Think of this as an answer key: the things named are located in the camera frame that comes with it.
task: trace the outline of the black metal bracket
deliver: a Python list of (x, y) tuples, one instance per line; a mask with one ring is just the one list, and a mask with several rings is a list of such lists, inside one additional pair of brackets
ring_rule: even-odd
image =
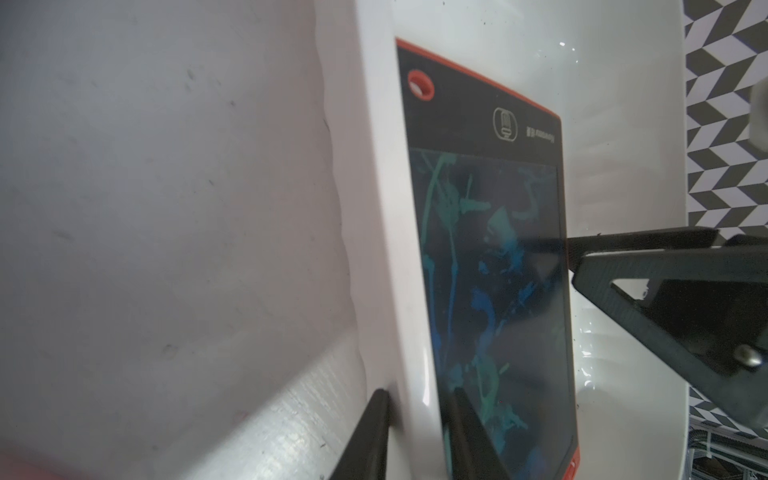
[[(738, 236), (709, 248), (716, 235), (686, 228), (569, 239), (573, 286), (731, 418), (762, 428), (768, 367), (739, 363), (735, 349), (768, 362), (768, 244)], [(667, 250), (647, 251), (658, 248)], [(616, 279), (651, 279), (657, 292), (636, 300)]]
[[(509, 480), (464, 390), (455, 389), (446, 397), (444, 419), (451, 439), (453, 478)], [(387, 391), (373, 393), (329, 480), (384, 480), (390, 402)]]

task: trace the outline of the white wall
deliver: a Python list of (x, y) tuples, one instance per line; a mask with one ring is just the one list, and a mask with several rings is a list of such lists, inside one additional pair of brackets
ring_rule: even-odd
[(365, 376), (322, 92), (310, 0), (3, 2), (3, 448), (329, 473)]

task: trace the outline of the metal screw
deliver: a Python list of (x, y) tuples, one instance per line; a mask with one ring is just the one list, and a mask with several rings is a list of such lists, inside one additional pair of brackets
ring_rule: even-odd
[(763, 364), (763, 356), (749, 345), (742, 344), (736, 347), (733, 357), (738, 363), (752, 369)]

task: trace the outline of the red object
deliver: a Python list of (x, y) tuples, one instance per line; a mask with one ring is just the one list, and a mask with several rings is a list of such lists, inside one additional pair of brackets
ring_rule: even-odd
[(0, 480), (65, 480), (11, 456), (0, 454)]
[[(533, 105), (534, 107), (538, 108), (539, 110), (543, 110), (543, 111), (547, 112), (550, 115), (554, 115), (558, 120), (560, 119), (560, 115), (554, 113), (549, 108), (542, 107), (541, 105), (537, 104), (536, 102), (534, 102), (530, 98), (523, 97), (518, 92), (516, 92), (514, 90), (510, 90), (509, 88), (506, 88), (504, 85), (502, 85), (500, 83), (497, 83), (497, 82), (491, 80), (488, 77), (484, 77), (483, 75), (480, 75), (476, 71), (472, 71), (472, 70), (469, 70), (468, 68), (462, 67), (461, 65), (459, 65), (457, 63), (454, 63), (454, 62), (448, 60), (447, 58), (443, 58), (440, 55), (435, 55), (432, 52), (430, 52), (428, 50), (425, 50), (424, 48), (417, 47), (413, 43), (409, 43), (409, 42), (407, 42), (405, 40), (401, 40), (399, 38), (397, 39), (397, 46), (399, 46), (400, 48), (404, 48), (405, 50), (412, 51), (413, 53), (415, 53), (417, 55), (421, 55), (422, 57), (428, 58), (428, 59), (436, 61), (438, 63), (442, 63), (446, 67), (453, 68), (454, 70), (460, 71), (463, 74), (467, 74), (470, 77), (477, 78), (478, 80), (483, 81), (483, 82), (485, 82), (485, 83), (487, 83), (487, 84), (489, 84), (489, 85), (491, 85), (493, 87), (496, 87), (499, 90), (501, 90), (501, 91), (503, 91), (503, 92), (505, 92), (507, 94), (510, 94), (511, 96), (513, 96), (515, 98), (519, 98), (520, 100), (523, 100), (524, 102)], [(432, 96), (434, 96), (434, 94), (435, 94), (435, 90), (434, 90), (434, 86), (433, 86), (432, 87)]]
[(435, 84), (432, 83), (432, 79), (423, 71), (409, 71), (408, 83), (410, 84), (411, 92), (419, 100), (430, 101), (435, 97)]
[(573, 480), (573, 477), (576, 475), (576, 471), (578, 470), (578, 466), (581, 463), (581, 452), (579, 451), (579, 448), (576, 447), (576, 452), (574, 452), (574, 458), (571, 459), (571, 464), (568, 466), (568, 470), (565, 471), (565, 475), (563, 475), (563, 480)]

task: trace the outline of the geometric tile pattern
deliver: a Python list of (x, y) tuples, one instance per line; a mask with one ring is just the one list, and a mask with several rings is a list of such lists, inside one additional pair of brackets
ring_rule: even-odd
[(764, 444), (761, 445), (763, 448), (768, 446), (768, 430), (752, 430), (749, 427), (734, 422), (694, 387), (688, 387), (688, 409), (690, 417), (702, 425), (712, 429), (721, 429), (731, 435), (747, 440), (755, 440), (755, 442)]
[(768, 0), (683, 0), (688, 224), (768, 237), (768, 152), (749, 140), (768, 76)]

